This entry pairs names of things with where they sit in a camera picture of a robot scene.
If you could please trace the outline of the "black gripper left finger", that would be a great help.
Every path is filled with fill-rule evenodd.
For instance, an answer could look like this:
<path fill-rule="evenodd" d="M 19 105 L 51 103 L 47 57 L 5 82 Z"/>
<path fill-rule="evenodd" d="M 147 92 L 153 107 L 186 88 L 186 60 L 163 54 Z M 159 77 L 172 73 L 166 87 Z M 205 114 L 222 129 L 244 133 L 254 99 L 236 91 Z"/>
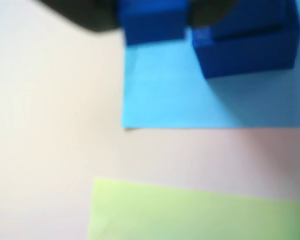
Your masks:
<path fill-rule="evenodd" d="M 45 6 L 74 24 L 104 33 L 120 27 L 116 0 L 41 0 Z"/>

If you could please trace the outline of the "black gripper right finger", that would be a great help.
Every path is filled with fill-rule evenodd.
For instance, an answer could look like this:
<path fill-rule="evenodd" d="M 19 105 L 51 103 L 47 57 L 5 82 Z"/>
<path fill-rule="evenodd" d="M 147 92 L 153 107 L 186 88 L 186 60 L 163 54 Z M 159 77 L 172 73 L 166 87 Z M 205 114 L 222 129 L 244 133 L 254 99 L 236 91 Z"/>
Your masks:
<path fill-rule="evenodd" d="M 189 25 L 208 26 L 226 16 L 234 7 L 234 0 L 190 0 Z"/>

